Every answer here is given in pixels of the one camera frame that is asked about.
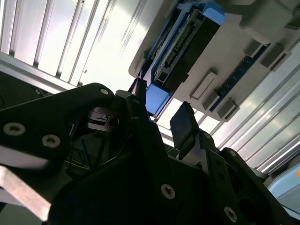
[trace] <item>light blue surface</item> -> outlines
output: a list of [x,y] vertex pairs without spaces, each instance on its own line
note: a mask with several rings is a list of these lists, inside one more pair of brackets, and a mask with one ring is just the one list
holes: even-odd
[[[280,174],[268,186],[269,191],[278,199],[283,194],[289,192],[296,186],[300,185],[300,177],[297,175],[299,170],[300,170],[300,163],[296,164],[289,170]],[[300,220],[299,213],[296,213],[295,211],[290,210],[285,206],[283,206],[283,207],[290,214],[291,217],[294,217],[294,218]]]
[[167,91],[155,86],[154,84],[150,84],[146,93],[147,111],[156,115],[169,99],[170,94]]
[[207,2],[202,14],[220,26],[225,22],[225,13],[215,2]]

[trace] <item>robotic arm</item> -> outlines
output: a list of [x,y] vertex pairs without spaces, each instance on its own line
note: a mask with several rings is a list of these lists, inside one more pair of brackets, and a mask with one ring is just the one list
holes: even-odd
[[[0,201],[18,202],[47,225],[293,225],[232,149],[218,151],[183,103],[168,156],[136,79],[116,96],[89,84],[0,111]],[[77,180],[63,164],[71,142],[109,133],[111,159]]]

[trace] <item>black metal bracket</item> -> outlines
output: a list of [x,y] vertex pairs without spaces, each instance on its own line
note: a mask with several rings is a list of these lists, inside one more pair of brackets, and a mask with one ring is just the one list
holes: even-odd
[[127,105],[132,134],[141,146],[155,199],[166,209],[178,210],[180,194],[158,126],[149,120],[146,106],[137,96],[128,96]]
[[174,141],[179,146],[180,158],[193,165],[201,165],[209,177],[213,205],[223,223],[249,224],[240,214],[226,162],[217,154],[213,138],[199,129],[189,103],[181,105],[170,124]]
[[87,109],[109,108],[113,99],[111,90],[92,83],[0,111],[0,164],[41,173],[59,170]]
[[235,195],[248,220],[255,220],[256,224],[294,224],[293,219],[278,200],[236,151],[224,148],[220,156],[232,169],[231,180],[239,180],[239,185],[235,187]]

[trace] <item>bolt head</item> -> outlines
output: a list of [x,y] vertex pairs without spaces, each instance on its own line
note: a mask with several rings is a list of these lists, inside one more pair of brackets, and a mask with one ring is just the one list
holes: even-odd
[[56,135],[45,135],[42,144],[48,148],[56,148],[60,145],[60,138]]
[[234,223],[236,223],[238,221],[238,217],[232,208],[226,206],[224,208],[224,212],[225,212],[226,216]]
[[101,93],[103,93],[103,94],[105,94],[105,95],[108,95],[108,93],[109,93],[109,92],[108,92],[107,90],[105,90],[105,89],[101,89],[100,91],[101,91]]
[[163,184],[161,186],[161,193],[163,194],[163,196],[165,196],[167,199],[170,199],[170,200],[174,199],[176,196],[174,188],[172,188],[168,184]]
[[3,127],[3,132],[9,136],[19,136],[24,134],[25,131],[26,131],[25,126],[21,123],[16,123],[16,122],[7,123]]

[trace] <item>mounting hole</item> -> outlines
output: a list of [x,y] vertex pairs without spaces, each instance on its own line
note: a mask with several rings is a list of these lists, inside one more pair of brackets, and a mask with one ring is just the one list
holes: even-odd
[[170,200],[174,199],[176,196],[175,190],[169,184],[163,184],[161,186],[161,192],[162,192],[163,196],[165,196],[167,199],[170,199]]
[[60,145],[60,138],[56,135],[45,135],[42,144],[48,148],[56,148]]
[[111,120],[108,121],[108,124],[111,127],[114,127],[120,123],[120,120],[118,118],[112,118]]
[[223,176],[222,174],[219,173],[219,177],[222,179],[222,180],[225,180],[225,176]]

